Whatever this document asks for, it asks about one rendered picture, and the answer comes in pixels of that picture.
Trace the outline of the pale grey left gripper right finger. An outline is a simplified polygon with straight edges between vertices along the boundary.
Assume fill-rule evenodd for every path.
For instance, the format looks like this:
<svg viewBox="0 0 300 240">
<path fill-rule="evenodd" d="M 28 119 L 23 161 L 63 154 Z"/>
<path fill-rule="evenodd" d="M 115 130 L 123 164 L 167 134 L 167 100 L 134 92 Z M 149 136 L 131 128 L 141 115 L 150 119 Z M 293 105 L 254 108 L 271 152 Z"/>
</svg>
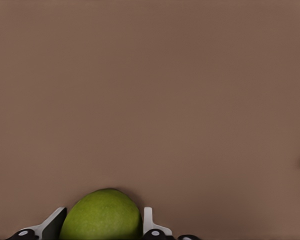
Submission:
<svg viewBox="0 0 300 240">
<path fill-rule="evenodd" d="M 175 240 L 169 228 L 154 223 L 151 207 L 144 207 L 143 213 L 143 236 L 141 240 Z"/>
</svg>

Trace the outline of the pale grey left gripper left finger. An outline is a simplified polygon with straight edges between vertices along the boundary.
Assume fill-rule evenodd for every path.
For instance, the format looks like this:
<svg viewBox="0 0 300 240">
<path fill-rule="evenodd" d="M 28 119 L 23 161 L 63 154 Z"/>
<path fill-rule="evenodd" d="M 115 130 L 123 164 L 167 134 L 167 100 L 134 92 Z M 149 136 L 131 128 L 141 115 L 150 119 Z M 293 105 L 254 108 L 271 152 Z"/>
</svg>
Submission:
<svg viewBox="0 0 300 240">
<path fill-rule="evenodd" d="M 57 208 L 41 224 L 23 228 L 5 240 L 59 240 L 67 208 Z"/>
</svg>

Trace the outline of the green apple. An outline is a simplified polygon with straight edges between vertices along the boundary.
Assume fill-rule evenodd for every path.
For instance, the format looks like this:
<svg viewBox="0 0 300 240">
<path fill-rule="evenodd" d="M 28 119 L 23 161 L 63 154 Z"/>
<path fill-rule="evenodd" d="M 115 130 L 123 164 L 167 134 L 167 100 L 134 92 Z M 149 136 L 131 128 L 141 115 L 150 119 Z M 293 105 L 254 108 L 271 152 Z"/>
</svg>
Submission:
<svg viewBox="0 0 300 240">
<path fill-rule="evenodd" d="M 105 188 L 80 199 L 68 212 L 60 240 L 138 240 L 143 220 L 135 202 L 125 193 Z"/>
</svg>

